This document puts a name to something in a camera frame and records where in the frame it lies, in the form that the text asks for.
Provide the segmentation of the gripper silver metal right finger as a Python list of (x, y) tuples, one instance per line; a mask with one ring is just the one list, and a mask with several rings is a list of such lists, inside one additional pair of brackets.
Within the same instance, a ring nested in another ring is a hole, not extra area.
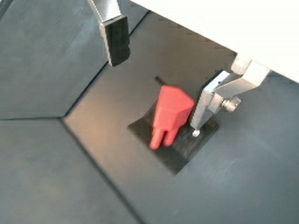
[(258, 88), (272, 70), (253, 59), (238, 55), (230, 71), (221, 70), (202, 87), (201, 97), (191, 116), (195, 131), (211, 117), (226, 109), (234, 112), (242, 100), (238, 95)]

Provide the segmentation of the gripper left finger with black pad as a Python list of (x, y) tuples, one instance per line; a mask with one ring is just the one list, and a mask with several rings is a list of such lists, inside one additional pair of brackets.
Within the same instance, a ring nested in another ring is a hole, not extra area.
[(130, 57), (127, 16), (122, 14), (118, 0), (89, 0), (105, 39), (109, 64), (117, 67)]

